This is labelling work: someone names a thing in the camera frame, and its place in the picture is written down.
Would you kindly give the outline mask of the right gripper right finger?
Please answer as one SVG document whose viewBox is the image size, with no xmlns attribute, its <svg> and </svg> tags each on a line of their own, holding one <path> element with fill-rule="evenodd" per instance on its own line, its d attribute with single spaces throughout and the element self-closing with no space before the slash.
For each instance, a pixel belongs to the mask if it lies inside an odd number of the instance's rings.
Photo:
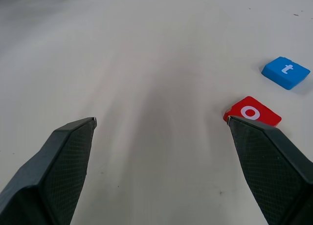
<svg viewBox="0 0 313 225">
<path fill-rule="evenodd" d="M 276 127 L 238 116 L 227 124 L 268 225 L 313 225 L 313 162 Z"/>
</svg>

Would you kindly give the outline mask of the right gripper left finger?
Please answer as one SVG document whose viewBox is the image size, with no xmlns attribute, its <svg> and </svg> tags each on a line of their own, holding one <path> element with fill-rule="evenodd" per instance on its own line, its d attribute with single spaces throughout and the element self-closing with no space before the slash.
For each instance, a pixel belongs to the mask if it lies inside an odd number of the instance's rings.
<svg viewBox="0 0 313 225">
<path fill-rule="evenodd" d="M 70 225 L 96 126 L 88 117 L 51 133 L 0 193 L 0 225 Z"/>
</svg>

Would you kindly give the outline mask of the red letter o tile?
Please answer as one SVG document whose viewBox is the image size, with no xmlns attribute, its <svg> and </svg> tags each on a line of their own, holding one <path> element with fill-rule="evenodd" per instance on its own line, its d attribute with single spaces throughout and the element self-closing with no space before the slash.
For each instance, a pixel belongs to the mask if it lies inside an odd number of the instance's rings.
<svg viewBox="0 0 313 225">
<path fill-rule="evenodd" d="M 231 108 L 224 113 L 223 120 L 226 122 L 229 116 L 239 116 L 256 120 L 273 127 L 276 127 L 282 120 L 281 116 L 251 96 L 247 96 L 232 105 Z"/>
</svg>

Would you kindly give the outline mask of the blue letter t block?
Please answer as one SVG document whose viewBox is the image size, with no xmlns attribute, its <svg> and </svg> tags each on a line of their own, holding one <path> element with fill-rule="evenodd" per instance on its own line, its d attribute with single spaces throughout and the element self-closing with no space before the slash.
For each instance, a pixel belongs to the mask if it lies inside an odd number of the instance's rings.
<svg viewBox="0 0 313 225">
<path fill-rule="evenodd" d="M 266 64 L 262 74 L 286 90 L 291 90 L 300 84 L 310 70 L 285 57 L 278 57 Z"/>
</svg>

